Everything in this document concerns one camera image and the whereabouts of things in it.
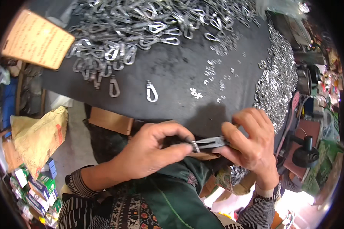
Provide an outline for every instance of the striped sleeve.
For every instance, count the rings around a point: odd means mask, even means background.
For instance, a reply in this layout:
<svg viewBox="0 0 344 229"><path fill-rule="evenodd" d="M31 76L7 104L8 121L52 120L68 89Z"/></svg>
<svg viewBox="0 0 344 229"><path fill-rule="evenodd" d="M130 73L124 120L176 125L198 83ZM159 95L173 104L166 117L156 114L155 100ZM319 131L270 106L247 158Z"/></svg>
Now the striped sleeve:
<svg viewBox="0 0 344 229"><path fill-rule="evenodd" d="M76 196L83 197L83 198L94 198L100 192L93 191L84 184L83 178L81 177L81 170L82 168L78 169L77 171L74 171L70 175L67 175L65 177L65 184L69 187L71 192Z"/></svg>
<svg viewBox="0 0 344 229"><path fill-rule="evenodd" d="M93 217L94 203L91 199L73 194L63 194L64 205L59 214L59 229L86 229Z"/></svg>
<svg viewBox="0 0 344 229"><path fill-rule="evenodd" d="M280 182L272 190L262 190L255 186L248 207L240 214L238 223L252 229L270 229L275 216L274 204L280 198Z"/></svg>

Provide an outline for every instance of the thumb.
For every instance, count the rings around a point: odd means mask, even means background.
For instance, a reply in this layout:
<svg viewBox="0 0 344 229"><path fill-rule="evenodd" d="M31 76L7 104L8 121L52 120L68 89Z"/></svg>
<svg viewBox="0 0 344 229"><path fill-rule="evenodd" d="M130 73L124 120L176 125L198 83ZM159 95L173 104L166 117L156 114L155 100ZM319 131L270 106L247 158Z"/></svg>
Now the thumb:
<svg viewBox="0 0 344 229"><path fill-rule="evenodd" d="M193 151L193 147L190 144L182 143L171 145L165 149L157 150L157 159L164 166L179 162L183 160L189 153Z"/></svg>
<svg viewBox="0 0 344 229"><path fill-rule="evenodd" d="M240 160L241 152L239 152L236 149L232 149L231 147L228 147L228 146L223 146L223 147L214 149L213 153L220 153L220 155L227 158L234 164L240 165L240 166L242 165L241 160Z"/></svg>

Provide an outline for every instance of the hand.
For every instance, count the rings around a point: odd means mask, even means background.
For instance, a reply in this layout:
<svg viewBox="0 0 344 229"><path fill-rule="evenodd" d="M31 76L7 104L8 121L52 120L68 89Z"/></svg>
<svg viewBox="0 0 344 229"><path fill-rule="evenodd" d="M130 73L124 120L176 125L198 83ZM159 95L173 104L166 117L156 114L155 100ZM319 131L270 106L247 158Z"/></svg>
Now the hand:
<svg viewBox="0 0 344 229"><path fill-rule="evenodd" d="M249 137L230 122L224 122L223 135L235 149L226 146L216 150L231 162L255 172L261 189L274 188L279 176L274 157L274 127L269 117L261 109L246 108L234 114L233 121L243 126Z"/></svg>
<svg viewBox="0 0 344 229"><path fill-rule="evenodd" d="M119 166L124 180L146 177L161 168L179 162L192 152L190 144L177 144L161 149L166 136L178 135L194 140L193 134L175 121L145 124L112 161Z"/></svg>

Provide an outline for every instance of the floor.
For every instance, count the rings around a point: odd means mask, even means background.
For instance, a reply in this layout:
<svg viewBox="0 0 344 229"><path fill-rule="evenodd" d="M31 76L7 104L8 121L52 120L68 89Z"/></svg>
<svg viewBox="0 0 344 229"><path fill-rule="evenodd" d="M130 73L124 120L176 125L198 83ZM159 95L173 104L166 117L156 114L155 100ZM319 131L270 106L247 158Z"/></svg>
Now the floor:
<svg viewBox="0 0 344 229"><path fill-rule="evenodd" d="M52 155L57 171L55 181L58 193L65 184L66 175L83 166L97 164L93 157L89 131L82 122L86 117L84 104L74 100L73 107L68 108L68 112L65 141Z"/></svg>

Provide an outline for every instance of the black table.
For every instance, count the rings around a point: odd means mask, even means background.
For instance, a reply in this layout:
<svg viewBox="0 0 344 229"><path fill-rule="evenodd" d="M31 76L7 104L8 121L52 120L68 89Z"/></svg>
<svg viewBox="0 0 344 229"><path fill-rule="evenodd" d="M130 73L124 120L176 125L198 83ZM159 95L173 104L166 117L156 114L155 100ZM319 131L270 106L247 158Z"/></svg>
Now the black table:
<svg viewBox="0 0 344 229"><path fill-rule="evenodd" d="M44 70L43 87L135 119L148 122L174 119L195 135L217 136L221 134L223 121L230 121L233 113L252 107L254 102L255 84L262 76L257 63L268 57L270 47L267 22L258 20L260 28L252 22L251 28L247 28L236 21L233 28L243 37L237 50L229 51L228 56L218 56L210 49L215 43L206 40L203 34L207 31L216 34L217 30L211 26L201 26L192 40L179 37L178 46L158 43L148 51L138 49L133 65L113 71L121 91L117 98L109 96L109 78L103 78L100 91L95 91L92 83L87 84L80 73L73 72L76 57L64 59L57 72ZM203 81L208 80L205 67L207 60L212 59L221 59L222 63L215 66L214 80L205 85ZM238 78L231 74L230 68L234 68ZM231 76L231 80L224 80L224 75ZM225 84L224 91L219 89L219 79ZM154 103L146 99L146 80L151 80L159 95ZM201 92L203 97L193 97L190 88ZM218 103L222 95L226 98Z"/></svg>

